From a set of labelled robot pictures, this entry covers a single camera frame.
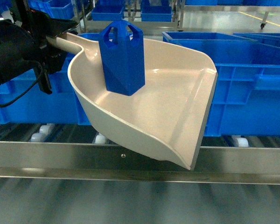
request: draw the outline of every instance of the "dustpan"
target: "dustpan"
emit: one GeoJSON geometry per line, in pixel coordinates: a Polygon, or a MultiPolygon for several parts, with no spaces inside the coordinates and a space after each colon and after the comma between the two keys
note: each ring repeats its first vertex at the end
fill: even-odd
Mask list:
{"type": "Polygon", "coordinates": [[[146,84],[125,96],[106,90],[98,42],[69,33],[48,40],[76,54],[68,77],[98,132],[150,158],[194,168],[217,80],[206,54],[144,39],[146,84]]]}

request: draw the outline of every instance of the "stainless steel frame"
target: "stainless steel frame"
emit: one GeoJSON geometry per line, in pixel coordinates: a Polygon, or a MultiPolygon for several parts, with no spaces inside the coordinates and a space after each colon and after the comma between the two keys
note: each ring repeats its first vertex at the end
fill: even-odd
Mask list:
{"type": "Polygon", "coordinates": [[[184,6],[185,12],[213,11],[213,12],[279,12],[277,6],[184,6]]]}
{"type": "Polygon", "coordinates": [[[187,171],[118,145],[0,142],[0,177],[280,184],[280,148],[201,147],[187,171]]]}

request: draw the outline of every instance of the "blue plastic bin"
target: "blue plastic bin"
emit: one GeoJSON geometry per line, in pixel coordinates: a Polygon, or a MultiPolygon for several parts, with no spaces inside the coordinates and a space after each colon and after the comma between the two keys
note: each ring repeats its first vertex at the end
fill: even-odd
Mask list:
{"type": "Polygon", "coordinates": [[[95,21],[122,20],[125,6],[102,6],[96,5],[91,11],[92,19],[95,21]]]}
{"type": "Polygon", "coordinates": [[[178,43],[180,40],[200,40],[200,41],[221,41],[221,40],[246,40],[251,41],[247,38],[236,36],[236,35],[228,35],[221,33],[210,33],[210,32],[163,32],[163,41],[169,43],[178,43]]]}
{"type": "Polygon", "coordinates": [[[280,33],[234,33],[234,35],[251,38],[260,43],[280,47],[280,33]]]}
{"type": "Polygon", "coordinates": [[[47,13],[51,18],[53,18],[53,13],[50,6],[50,1],[52,0],[30,0],[29,5],[31,8],[47,13]]]}
{"type": "Polygon", "coordinates": [[[257,6],[280,6],[280,0],[257,0],[257,6]]]}
{"type": "Polygon", "coordinates": [[[249,41],[179,44],[209,55],[218,71],[205,136],[280,136],[280,48],[249,41]]]}
{"type": "Polygon", "coordinates": [[[216,6],[218,0],[186,0],[185,4],[192,6],[216,6]]]}
{"type": "MultiPolygon", "coordinates": [[[[34,86],[12,105],[0,108],[0,124],[5,123],[61,123],[89,125],[67,77],[67,71],[49,75],[53,93],[41,92],[34,86]]],[[[0,86],[0,103],[8,102],[35,80],[33,70],[0,86]]]]}
{"type": "Polygon", "coordinates": [[[244,6],[255,6],[257,3],[257,0],[243,0],[244,6]]]}
{"type": "Polygon", "coordinates": [[[74,17],[70,0],[30,0],[32,8],[47,13],[55,19],[70,20],[74,17]]]}
{"type": "Polygon", "coordinates": [[[53,18],[70,20],[74,17],[73,6],[70,1],[52,0],[49,2],[53,18]]]}
{"type": "Polygon", "coordinates": [[[141,21],[171,22],[172,8],[170,6],[141,7],[141,21]]]}
{"type": "Polygon", "coordinates": [[[218,0],[218,5],[240,6],[242,4],[243,4],[243,0],[218,0]]]}
{"type": "Polygon", "coordinates": [[[125,0],[99,0],[99,4],[102,6],[123,6],[125,0]]]}

